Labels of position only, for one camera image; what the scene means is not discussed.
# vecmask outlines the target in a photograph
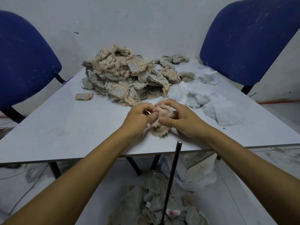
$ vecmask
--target white table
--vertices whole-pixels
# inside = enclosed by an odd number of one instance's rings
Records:
[[[189,63],[177,65],[176,70],[194,71],[199,66],[196,59],[191,59]],[[90,101],[74,100],[77,93],[89,92],[80,86],[84,77],[85,70],[82,69],[0,141],[0,163],[82,158],[120,127],[130,107],[111,102],[109,97],[95,92]],[[216,89],[227,100],[237,104],[237,112],[244,123],[221,127],[215,120],[206,117],[201,109],[194,109],[208,124],[246,148],[300,145],[298,133],[229,82],[222,80]],[[161,139],[148,133],[122,156],[171,153],[175,151],[177,140],[176,130]],[[182,140],[182,151],[208,149],[190,139]]]

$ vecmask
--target white floor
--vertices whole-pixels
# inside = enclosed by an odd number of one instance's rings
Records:
[[[300,134],[300,103],[271,104],[263,105],[263,107]],[[0,119],[0,128],[14,126],[16,123],[10,122],[9,119]],[[251,151],[300,179],[300,146],[286,149],[289,154],[272,148],[251,149]],[[105,224],[117,200],[124,193],[125,186],[139,184],[152,174],[150,171],[152,157],[134,159],[143,174],[137,177],[133,168],[123,158],[116,161],[88,202],[76,223],[77,225]],[[210,224],[276,224],[256,197],[224,161],[217,160],[215,164],[217,181],[196,193],[198,204]],[[30,170],[33,173],[32,176],[36,178],[29,180],[28,172]],[[42,172],[41,179],[34,185]],[[0,168],[0,223],[8,217],[7,214],[33,185],[34,187],[20,200],[11,214],[19,210],[53,181],[54,177],[46,163],[22,165],[17,170]]]

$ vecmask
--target pile of fabric scraps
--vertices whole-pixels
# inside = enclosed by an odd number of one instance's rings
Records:
[[[202,107],[203,112],[215,119],[220,126],[242,124],[236,105],[217,93],[214,86],[219,82],[216,71],[211,68],[196,70],[194,80],[174,84],[167,97],[191,108]]]
[[[86,78],[81,80],[81,85],[84,89],[110,95],[123,106],[134,106],[143,99],[166,96],[171,85],[193,79],[194,73],[174,70],[173,64],[181,62],[189,62],[189,59],[174,55],[145,61],[128,47],[113,45],[102,49],[91,61],[82,63]]]
[[[160,117],[169,117],[169,118],[175,118],[175,114],[173,111],[171,111],[170,106],[166,106],[164,104],[160,106],[156,106],[155,111],[158,112],[158,119],[156,119],[155,122],[151,124],[151,133],[154,136],[162,137],[166,135],[169,132],[169,127],[164,126],[159,123],[159,118]]]
[[[130,186],[108,219],[108,225],[159,225],[168,186],[168,179],[154,173],[142,186]],[[208,220],[194,202],[191,192],[175,183],[167,205],[165,225],[207,225]]]

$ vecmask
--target right hand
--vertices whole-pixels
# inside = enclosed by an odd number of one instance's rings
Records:
[[[198,117],[189,107],[172,99],[162,100],[155,106],[162,104],[173,107],[177,116],[174,119],[170,117],[159,118],[162,125],[176,128],[184,135],[195,140],[206,141],[211,135],[214,128]]]

